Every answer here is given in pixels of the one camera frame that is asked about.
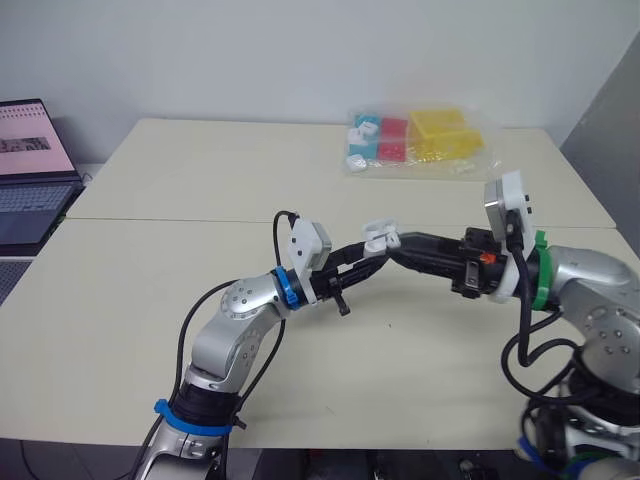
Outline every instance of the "white plastic piece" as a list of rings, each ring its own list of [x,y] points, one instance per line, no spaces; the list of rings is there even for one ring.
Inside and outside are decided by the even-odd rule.
[[[520,218],[522,220],[522,239],[524,241],[524,249],[522,253],[524,258],[529,258],[529,255],[536,243],[536,231],[533,226],[533,215],[527,211],[527,201],[522,187],[522,176],[520,175],[520,170],[505,173],[502,178],[497,181],[502,184],[502,195],[500,199],[502,205],[500,208],[501,210],[504,209],[503,211],[505,216],[506,212],[509,210],[518,210],[520,212]],[[506,230],[506,224],[502,226],[502,232],[496,231],[499,230],[497,228],[493,229],[495,238],[500,240],[502,232]],[[502,242],[502,253],[507,256],[507,264],[505,265],[504,273],[502,274],[498,288],[490,296],[492,300],[498,303],[504,303],[511,298],[520,278],[515,260],[513,259],[511,252],[507,250],[506,241]]]
[[[367,169],[367,161],[359,153],[347,157],[347,167],[352,172],[361,172]]]
[[[398,224],[393,218],[383,218],[367,223],[362,227],[364,235],[364,256],[384,255],[387,248],[400,247]]]
[[[363,136],[372,137],[378,133],[378,126],[373,122],[362,122],[358,130]]]
[[[349,142],[349,145],[369,145],[369,142],[364,139],[362,132],[357,128],[349,129],[349,131],[347,132],[347,141]]]
[[[331,252],[329,235],[319,223],[299,218],[291,230],[287,252],[307,301],[315,305],[318,300],[310,278],[314,270],[322,270]]]

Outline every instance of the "blue ring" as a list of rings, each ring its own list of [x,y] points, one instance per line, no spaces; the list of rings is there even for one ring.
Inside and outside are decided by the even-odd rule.
[[[173,428],[192,435],[202,435],[203,437],[223,437],[225,435],[229,435],[233,428],[231,425],[223,425],[221,427],[203,427],[201,425],[194,425],[180,420],[173,414],[171,408],[169,408],[169,403],[164,398],[158,400],[153,409],[156,413],[162,415],[167,423]]]
[[[291,284],[289,283],[289,279],[287,278],[287,272],[282,267],[276,267],[276,275],[278,276],[278,280],[280,281],[280,286],[284,291],[284,295],[287,298],[287,304],[291,307],[292,310],[297,310],[300,308],[300,302],[298,301],[298,295],[291,288]]]

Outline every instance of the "blue cable tie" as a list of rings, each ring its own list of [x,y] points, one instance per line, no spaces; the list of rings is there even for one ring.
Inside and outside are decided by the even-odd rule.
[[[233,428],[231,425],[223,425],[220,427],[204,427],[202,425],[194,425],[192,423],[187,423],[184,420],[180,420],[173,414],[171,408],[169,407],[169,402],[167,402],[164,398],[161,398],[156,402],[153,410],[156,413],[162,415],[167,423],[176,430],[180,430],[181,432],[189,433],[192,435],[202,435],[203,437],[223,437],[225,435],[229,435],[231,433],[231,429]]]

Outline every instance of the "white table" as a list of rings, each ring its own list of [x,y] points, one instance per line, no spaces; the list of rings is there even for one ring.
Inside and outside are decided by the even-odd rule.
[[[280,209],[362,225],[487,225],[481,182],[376,180],[342,170],[346,127],[144,119],[70,218],[270,222]],[[521,169],[543,227],[614,223],[539,129],[504,130],[496,155]]]
[[[325,226],[336,247],[358,240],[353,226]],[[459,237],[464,228],[422,230]],[[640,269],[613,229],[546,230],[554,244]],[[66,220],[0,309],[0,437],[139,444],[155,400],[169,394],[191,304],[224,280],[271,269],[272,258],[267,224]],[[517,301],[464,299],[444,279],[391,263],[345,297],[348,317],[326,303],[291,318],[233,446],[514,446],[524,398],[502,377],[499,355],[516,331]],[[217,303],[204,306],[192,334]],[[535,341],[556,335],[577,334],[558,322]],[[566,357],[549,352],[519,375],[540,385]]]

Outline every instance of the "black cable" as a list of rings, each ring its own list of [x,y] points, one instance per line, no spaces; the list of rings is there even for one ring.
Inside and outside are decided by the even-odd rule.
[[[280,220],[280,217],[282,217],[283,215],[287,216],[287,218],[289,220],[289,226],[291,228],[293,228],[293,224],[295,223],[296,219],[299,218],[299,215],[297,213],[290,212],[288,210],[280,210],[273,217],[273,230],[272,230],[272,233],[273,233],[273,251],[274,251],[274,254],[275,254],[275,257],[276,257],[276,265],[278,267],[282,265],[282,262],[281,262],[281,259],[280,259],[280,247],[278,246],[278,221]],[[285,318],[283,318],[280,321],[280,330],[278,331],[278,338],[276,339],[276,343],[274,343],[273,348],[271,349],[271,352],[267,356],[267,359],[265,360],[265,362],[262,364],[262,367],[260,368],[260,370],[256,374],[255,378],[249,384],[249,386],[247,387],[245,392],[242,394],[242,396],[238,400],[238,403],[233,408],[233,411],[231,412],[231,415],[229,415],[229,425],[233,425],[234,424],[236,415],[242,409],[242,406],[247,401],[247,398],[249,397],[249,395],[251,395],[251,392],[253,392],[253,390],[256,388],[256,386],[258,385],[258,382],[260,381],[262,376],[267,371],[267,368],[269,368],[269,365],[271,364],[273,358],[276,356],[276,353],[278,352],[278,349],[280,348],[280,344],[282,343],[282,339],[284,337],[284,331],[285,331],[286,325],[287,325],[287,320]],[[229,435],[225,435],[224,438],[222,439],[222,451],[221,451],[221,454],[220,454],[220,464],[219,464],[219,467],[218,467],[219,468],[218,478],[220,478],[221,480],[226,480],[226,478],[227,478],[227,460],[228,460],[228,458],[229,458]]]
[[[151,439],[156,434],[156,431],[158,430],[158,427],[162,423],[163,418],[164,417],[162,415],[158,415],[158,418],[156,418],[156,421],[153,422],[153,425],[151,425],[151,428],[147,432],[147,436],[144,437],[144,440],[142,441],[142,445],[140,445],[140,448],[138,449],[138,453],[136,453],[136,458],[133,461],[133,466],[131,467],[131,471],[129,472],[129,480],[135,480],[136,473],[138,473],[138,468],[140,468],[140,464],[142,463],[142,458],[144,457],[144,454],[147,453],[147,448],[149,448]]]
[[[273,358],[276,356],[276,353],[278,352],[278,348],[280,348],[280,344],[282,343],[282,338],[284,337],[284,330],[286,325],[287,325],[287,319],[283,318],[280,321],[280,330],[278,331],[278,338],[276,339],[276,343],[274,343],[273,348],[269,353],[269,356],[264,361],[257,375],[255,376],[253,381],[249,384],[245,392],[240,397],[240,400],[238,400],[238,403],[234,407],[233,411],[231,412],[231,415],[229,416],[229,425],[233,425],[237,413],[242,409],[242,406],[247,401],[247,398],[249,397],[249,395],[251,395],[251,392],[253,392],[253,390],[256,388],[256,386],[258,385],[258,382],[267,371],[267,368],[269,368],[269,365],[273,361]],[[229,456],[229,435],[226,435],[222,442],[222,453],[220,455],[220,477],[219,478],[221,480],[226,480],[227,478],[228,456]]]
[[[535,332],[537,330],[540,330],[541,328],[549,325],[550,323],[552,323],[553,321],[555,321],[556,319],[560,318],[560,316],[562,315],[562,313],[560,311],[554,312],[551,316],[549,316],[548,318],[542,320],[541,322],[538,322],[537,324],[533,325],[531,327],[531,331]],[[505,377],[507,377],[507,380],[509,381],[509,383],[511,384],[511,386],[513,388],[515,388],[516,390],[518,390],[520,393],[522,393],[523,395],[533,399],[533,400],[537,400],[538,402],[541,403],[547,403],[550,405],[576,405],[576,404],[580,404],[583,403],[585,400],[588,400],[589,398],[597,395],[600,392],[600,389],[597,387],[594,388],[589,388],[586,389],[584,392],[580,392],[577,394],[573,394],[570,395],[568,397],[548,397],[545,396],[544,393],[546,393],[546,391],[548,391],[549,389],[551,389],[556,383],[558,383],[560,380],[562,380],[562,378],[564,378],[570,368],[568,368],[568,366],[565,366],[558,374],[556,374],[553,379],[548,382],[544,387],[542,387],[539,391],[535,392],[533,390],[528,389],[527,387],[525,387],[524,385],[522,385],[520,382],[518,382],[515,377],[513,376],[513,374],[511,373],[511,369],[509,368],[509,354],[511,353],[511,350],[513,350],[513,347],[515,347],[515,345],[518,343],[519,340],[519,336],[520,334],[516,334],[514,335],[505,345],[504,349],[502,350],[502,355],[500,357],[500,365],[502,367],[502,371],[505,375]],[[535,362],[540,355],[542,355],[544,352],[546,352],[547,350],[550,350],[551,348],[557,347],[557,346],[568,346],[570,348],[572,348],[573,350],[578,350],[578,345],[576,345],[574,342],[572,342],[571,340],[565,339],[565,338],[557,338],[554,340],[549,340],[545,343],[543,343],[542,345],[540,345],[539,347],[537,347],[530,355],[531,360],[533,362]]]
[[[300,218],[297,213],[290,212],[289,210],[280,210],[273,217],[273,251],[276,255],[276,266],[278,267],[282,266],[282,262],[280,261],[280,247],[278,246],[278,220],[280,220],[280,217],[282,217],[283,215],[287,216],[287,219],[289,220],[289,226],[291,226],[291,228],[293,228],[293,224],[295,223],[296,219]]]
[[[29,464],[29,460],[27,459],[27,454],[25,452],[25,444],[24,444],[24,440],[20,440],[20,456],[22,457],[22,464],[24,465],[24,468],[27,470],[27,472],[29,473],[29,475],[31,476],[31,478],[33,478],[33,480],[40,480],[40,477],[38,477],[33,469],[31,468],[31,465]],[[83,465],[83,467],[85,468],[85,471],[87,472],[87,475],[91,476],[91,473],[86,470],[86,467]],[[122,475],[113,478],[112,480],[122,480],[123,478],[125,478],[127,475],[129,475],[130,472],[127,473],[123,473]]]
[[[184,361],[184,358],[183,358],[184,357],[184,340],[185,340],[185,337],[187,336],[187,329],[189,328],[189,324],[191,323],[191,319],[195,315],[196,311],[200,308],[200,306],[204,302],[206,302],[209,299],[209,297],[211,297],[212,295],[216,294],[217,292],[219,292],[223,288],[228,287],[229,285],[231,285],[234,282],[236,282],[236,280],[229,280],[228,282],[221,283],[217,287],[213,287],[211,290],[209,290],[208,292],[203,294],[196,301],[196,303],[193,304],[193,307],[191,307],[191,310],[189,310],[189,313],[187,313],[187,316],[185,317],[184,321],[182,322],[182,327],[180,328],[180,335],[178,336],[178,350],[177,350],[177,355],[176,355],[176,376],[175,376],[175,380],[173,382],[173,389],[171,390],[171,397],[169,397],[169,406],[170,407],[173,406],[173,401],[175,400],[176,396],[178,395],[178,391],[180,390],[180,385],[182,384],[182,365],[183,365],[183,361]]]
[[[33,470],[31,470],[31,465],[29,465],[29,460],[27,460],[27,454],[24,452],[24,440],[20,440],[20,455],[22,456],[22,463],[24,465],[24,468],[27,469],[27,472],[29,472],[31,478],[33,478],[33,480],[40,480],[40,477],[38,477],[35,473],[33,473]]]
[[[187,316],[185,317],[184,321],[182,322],[182,327],[180,328],[180,334],[178,335],[178,348],[177,348],[177,355],[176,355],[176,374],[175,374],[175,380],[174,380],[174,383],[173,383],[173,389],[171,391],[171,396],[169,397],[169,402],[168,402],[169,406],[173,405],[173,401],[175,400],[176,396],[178,395],[178,392],[180,391],[180,385],[182,384],[182,365],[183,365],[183,361],[184,361],[184,341],[185,341],[185,338],[187,336],[187,330],[189,328],[189,324],[191,323],[191,320],[193,319],[193,316],[198,311],[200,306],[202,306],[202,304],[205,301],[207,301],[212,295],[214,295],[215,293],[219,292],[223,288],[228,287],[229,285],[231,285],[235,281],[236,280],[230,280],[228,282],[221,283],[217,287],[213,287],[208,292],[205,292],[196,301],[196,303],[193,304],[193,306],[189,310],[189,313],[187,313]],[[149,432],[147,432],[147,436],[145,437],[144,441],[142,442],[142,445],[140,446],[140,448],[138,449],[138,453],[136,454],[136,458],[133,461],[133,467],[131,468],[131,472],[129,472],[129,478],[131,480],[133,480],[135,478],[135,475],[136,475],[136,473],[138,471],[138,468],[140,468],[140,463],[142,462],[144,454],[146,453],[147,448],[149,448],[149,444],[151,443],[151,439],[155,435],[156,430],[158,430],[158,427],[160,426],[160,423],[162,422],[162,418],[163,418],[162,415],[159,415],[158,418],[156,418],[156,421],[153,423],[153,425],[152,425],[151,429],[149,430]]]
[[[518,267],[520,276],[520,328],[518,341],[518,363],[523,367],[530,366],[534,360],[529,358],[529,335],[531,334],[531,311],[532,293],[529,267],[522,253],[522,247],[514,245],[511,247],[513,260]]]

